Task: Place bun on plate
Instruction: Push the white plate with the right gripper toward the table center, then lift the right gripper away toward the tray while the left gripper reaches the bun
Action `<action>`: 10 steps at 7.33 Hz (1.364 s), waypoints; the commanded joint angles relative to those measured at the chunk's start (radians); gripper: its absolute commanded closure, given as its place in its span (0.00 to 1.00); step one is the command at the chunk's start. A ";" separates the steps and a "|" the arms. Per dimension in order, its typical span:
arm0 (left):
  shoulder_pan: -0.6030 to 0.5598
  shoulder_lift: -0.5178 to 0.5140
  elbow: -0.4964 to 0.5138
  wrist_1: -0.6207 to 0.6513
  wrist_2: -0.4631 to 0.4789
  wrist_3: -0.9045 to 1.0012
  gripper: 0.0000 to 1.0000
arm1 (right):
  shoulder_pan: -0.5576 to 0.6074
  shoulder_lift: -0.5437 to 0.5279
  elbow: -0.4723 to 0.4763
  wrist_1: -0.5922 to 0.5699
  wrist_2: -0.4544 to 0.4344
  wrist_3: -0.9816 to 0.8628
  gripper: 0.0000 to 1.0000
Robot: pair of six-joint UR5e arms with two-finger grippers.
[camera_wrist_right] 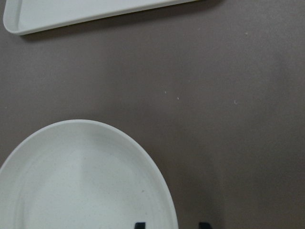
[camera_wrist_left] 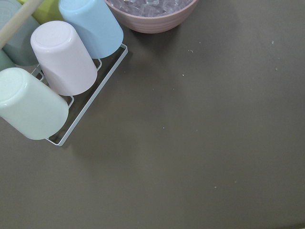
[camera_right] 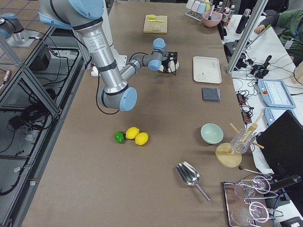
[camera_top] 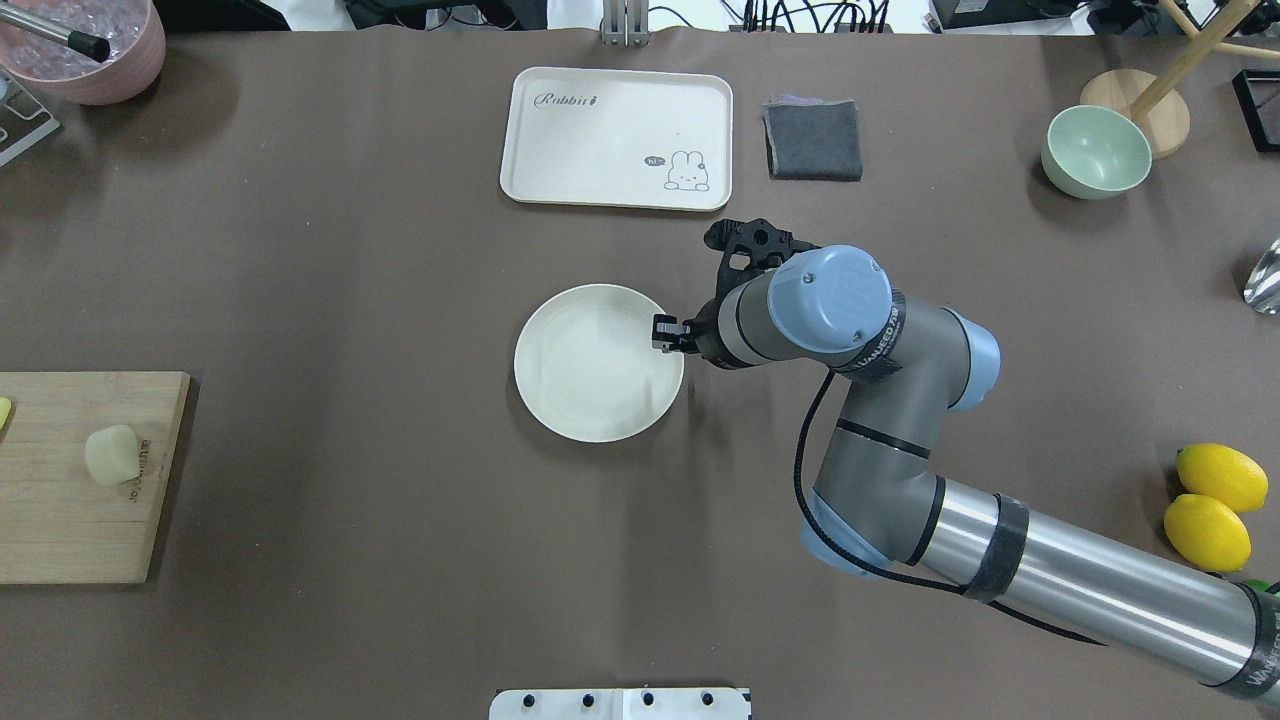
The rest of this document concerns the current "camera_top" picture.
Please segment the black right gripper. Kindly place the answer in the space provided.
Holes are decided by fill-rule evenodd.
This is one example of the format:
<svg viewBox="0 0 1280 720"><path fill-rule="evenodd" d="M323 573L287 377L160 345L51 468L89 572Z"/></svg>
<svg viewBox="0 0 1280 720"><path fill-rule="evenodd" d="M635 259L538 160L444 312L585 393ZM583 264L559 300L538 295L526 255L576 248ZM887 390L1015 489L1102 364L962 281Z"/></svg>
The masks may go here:
<svg viewBox="0 0 1280 720"><path fill-rule="evenodd" d="M653 316L652 347L663 354L696 354L721 369L740 369L741 361L724 345L719 329L722 299L703 305L698 315L686 322L675 316Z"/></svg>

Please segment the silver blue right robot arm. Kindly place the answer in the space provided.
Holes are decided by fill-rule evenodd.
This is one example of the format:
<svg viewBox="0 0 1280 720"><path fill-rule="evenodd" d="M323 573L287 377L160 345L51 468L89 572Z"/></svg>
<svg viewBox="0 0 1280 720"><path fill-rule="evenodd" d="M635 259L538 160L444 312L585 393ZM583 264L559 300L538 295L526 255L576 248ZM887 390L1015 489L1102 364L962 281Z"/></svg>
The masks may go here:
<svg viewBox="0 0 1280 720"><path fill-rule="evenodd" d="M1277 597L1194 571L934 474L950 411L977 406L995 337L906 296L868 252L804 246L719 288L652 341L724 369L812 359L851 386L814 488L794 486L818 557L956 594L1062 638L1180 667L1231 697L1277 702Z"/></svg>

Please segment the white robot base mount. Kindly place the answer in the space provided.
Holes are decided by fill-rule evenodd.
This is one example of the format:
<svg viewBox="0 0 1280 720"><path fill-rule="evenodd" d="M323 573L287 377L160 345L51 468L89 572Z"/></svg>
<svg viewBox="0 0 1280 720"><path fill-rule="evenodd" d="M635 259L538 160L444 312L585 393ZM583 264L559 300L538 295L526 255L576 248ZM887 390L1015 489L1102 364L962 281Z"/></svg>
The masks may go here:
<svg viewBox="0 0 1280 720"><path fill-rule="evenodd" d="M489 719L751 719L749 691L735 687L508 689Z"/></svg>

